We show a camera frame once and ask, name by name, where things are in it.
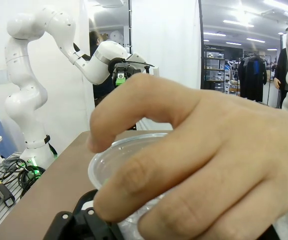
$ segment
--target person's hand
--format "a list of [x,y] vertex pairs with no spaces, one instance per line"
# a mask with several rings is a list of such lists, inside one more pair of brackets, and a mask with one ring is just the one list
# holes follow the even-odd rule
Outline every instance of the person's hand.
[[275,87],[276,87],[277,89],[279,89],[280,80],[278,80],[277,78],[274,78],[274,84],[275,84]]
[[140,219],[143,238],[254,240],[288,212],[288,112],[137,74],[94,110],[89,148],[104,151],[143,117],[175,130],[99,190],[102,219],[122,221],[171,188]]

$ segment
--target hanging clothes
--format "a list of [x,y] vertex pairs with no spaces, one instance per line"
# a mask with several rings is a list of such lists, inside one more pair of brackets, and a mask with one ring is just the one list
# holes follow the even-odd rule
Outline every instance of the hanging clothes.
[[265,61],[259,56],[247,57],[238,68],[240,96],[252,101],[263,101],[263,85],[267,83]]

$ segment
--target transparent container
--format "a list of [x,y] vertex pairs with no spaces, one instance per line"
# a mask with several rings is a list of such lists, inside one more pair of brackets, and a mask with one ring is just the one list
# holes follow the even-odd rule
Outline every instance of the transparent container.
[[[88,176],[95,188],[101,186],[136,152],[157,142],[166,133],[145,134],[114,142],[106,151],[96,154],[88,167]],[[151,200],[145,206],[118,224],[125,240],[143,240],[137,230],[139,218],[155,206],[164,195]]]

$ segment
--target white curtain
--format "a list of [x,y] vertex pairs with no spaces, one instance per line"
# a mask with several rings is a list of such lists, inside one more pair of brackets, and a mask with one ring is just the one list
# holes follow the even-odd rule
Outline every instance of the white curtain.
[[[132,45],[160,76],[200,89],[201,32],[198,0],[132,0]],[[169,130],[143,119],[138,130]]]

